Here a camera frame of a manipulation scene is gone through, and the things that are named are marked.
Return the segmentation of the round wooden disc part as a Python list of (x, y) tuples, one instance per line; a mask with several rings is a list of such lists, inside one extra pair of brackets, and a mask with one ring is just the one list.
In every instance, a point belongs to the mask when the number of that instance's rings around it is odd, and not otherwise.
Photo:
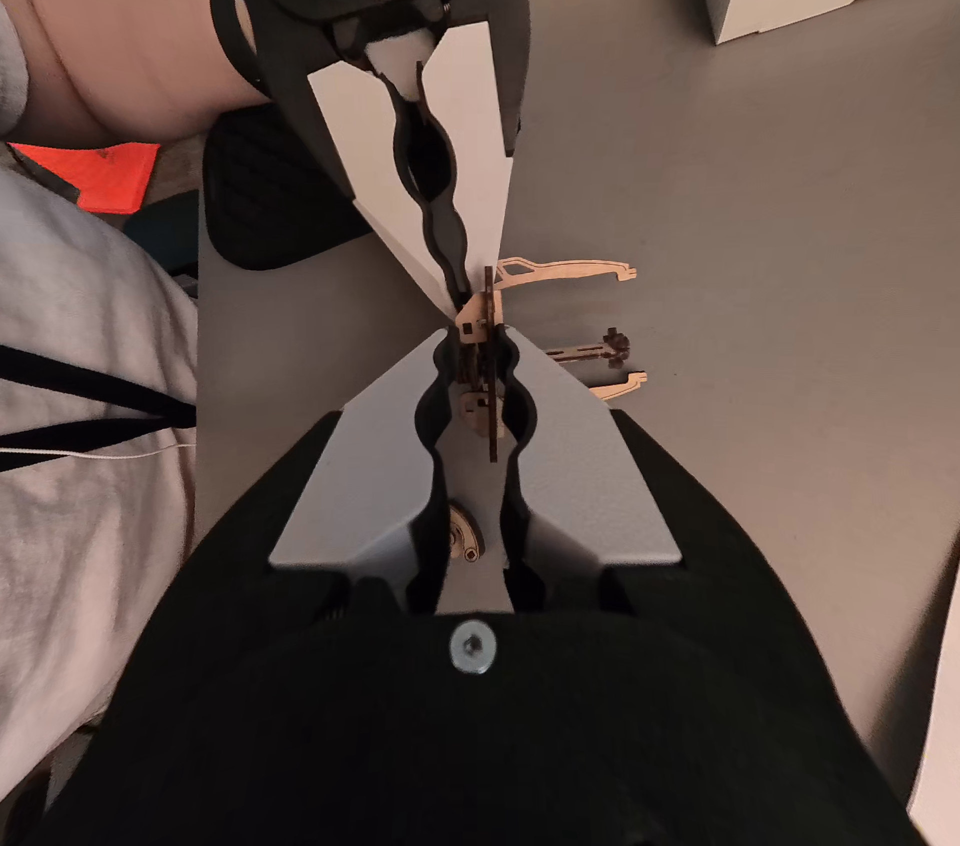
[(449, 510), (449, 557), (466, 563), (476, 563), (485, 553), (483, 533), (474, 516), (460, 503), (450, 500)]

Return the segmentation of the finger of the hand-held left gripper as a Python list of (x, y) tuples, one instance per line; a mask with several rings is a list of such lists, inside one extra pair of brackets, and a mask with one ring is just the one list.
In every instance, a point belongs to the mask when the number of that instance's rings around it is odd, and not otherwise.
[(426, 297), (453, 320), (470, 296), (453, 183), (428, 200), (406, 156), (410, 122), (386, 78), (339, 61), (308, 74), (353, 203)]
[(427, 204), (427, 295), (482, 287), (500, 257), (513, 159), (507, 154), (489, 22), (451, 27), (419, 69), (423, 131), (415, 177)]

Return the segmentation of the wooden crossbow model assembly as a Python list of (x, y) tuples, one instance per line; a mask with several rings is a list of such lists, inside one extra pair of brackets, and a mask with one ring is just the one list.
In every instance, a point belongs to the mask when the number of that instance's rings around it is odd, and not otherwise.
[[(637, 276), (630, 264), (605, 260), (566, 260), (551, 263), (535, 263), (514, 256), (498, 261), (494, 269), (496, 292), (496, 320), (503, 325), (502, 294), (508, 288), (554, 280), (572, 280), (614, 275), (618, 282), (627, 282)], [(459, 333), (460, 353), (457, 383), (466, 387), (460, 396), (462, 419), (478, 435), (488, 439), (487, 384), (484, 374), (483, 354), (486, 341), (484, 286), (466, 302), (455, 319)], [(605, 361), (613, 370), (622, 370), (630, 359), (631, 344), (627, 336), (610, 327), (596, 343), (547, 350), (546, 355), (563, 367), (573, 363)], [(590, 391), (599, 399), (609, 401), (639, 390), (648, 381), (644, 371), (631, 370), (626, 380), (616, 384), (590, 386)], [(502, 396), (505, 381), (497, 379), (499, 420), (498, 441), (506, 435), (502, 419)]]

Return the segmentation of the dark teal object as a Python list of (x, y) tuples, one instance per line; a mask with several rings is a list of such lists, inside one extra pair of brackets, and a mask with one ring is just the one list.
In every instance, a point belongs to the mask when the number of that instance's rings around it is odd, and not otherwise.
[(173, 277), (199, 276), (200, 193), (180, 192), (143, 206), (124, 234)]

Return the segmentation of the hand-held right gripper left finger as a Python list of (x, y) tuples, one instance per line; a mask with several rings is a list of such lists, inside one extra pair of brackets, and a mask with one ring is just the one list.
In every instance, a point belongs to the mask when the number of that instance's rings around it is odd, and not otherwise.
[(450, 561), (438, 442), (450, 425), (450, 329), (349, 401), (269, 562), (384, 580), (399, 600), (437, 600)]

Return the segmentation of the orange fabric piece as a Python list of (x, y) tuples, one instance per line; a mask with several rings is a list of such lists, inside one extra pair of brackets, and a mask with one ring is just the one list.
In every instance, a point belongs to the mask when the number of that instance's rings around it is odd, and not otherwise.
[(96, 149), (7, 144), (18, 165), (48, 189), (91, 214), (130, 216), (143, 206), (159, 144)]

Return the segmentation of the dark wooden model part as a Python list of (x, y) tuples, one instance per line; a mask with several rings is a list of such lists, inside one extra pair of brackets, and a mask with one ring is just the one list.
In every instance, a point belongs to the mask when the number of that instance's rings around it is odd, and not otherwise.
[(488, 458), (490, 463), (498, 462), (498, 322), (497, 322), (497, 293), (495, 288), (495, 269), (487, 265), (484, 268), (484, 304), (486, 341), (483, 354), (484, 374), (486, 380), (486, 411), (487, 411), (487, 440)]

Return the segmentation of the illustrated instruction booklet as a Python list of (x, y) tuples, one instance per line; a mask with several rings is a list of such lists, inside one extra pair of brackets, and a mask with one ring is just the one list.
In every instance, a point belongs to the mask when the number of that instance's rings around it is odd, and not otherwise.
[(959, 843), (958, 552), (944, 565), (918, 637), (921, 742), (907, 811), (927, 844)]

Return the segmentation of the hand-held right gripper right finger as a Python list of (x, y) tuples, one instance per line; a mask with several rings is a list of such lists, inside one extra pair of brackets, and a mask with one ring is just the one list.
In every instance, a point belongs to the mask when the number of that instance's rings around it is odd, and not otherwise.
[(513, 439), (499, 516), (509, 589), (679, 564), (614, 412), (513, 327), (498, 330), (498, 377)]

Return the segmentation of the person's left forearm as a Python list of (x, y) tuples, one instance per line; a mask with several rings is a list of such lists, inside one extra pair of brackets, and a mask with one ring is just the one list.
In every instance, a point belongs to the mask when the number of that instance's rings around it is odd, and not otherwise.
[(130, 36), (147, 0), (2, 0), (2, 139), (159, 142)]

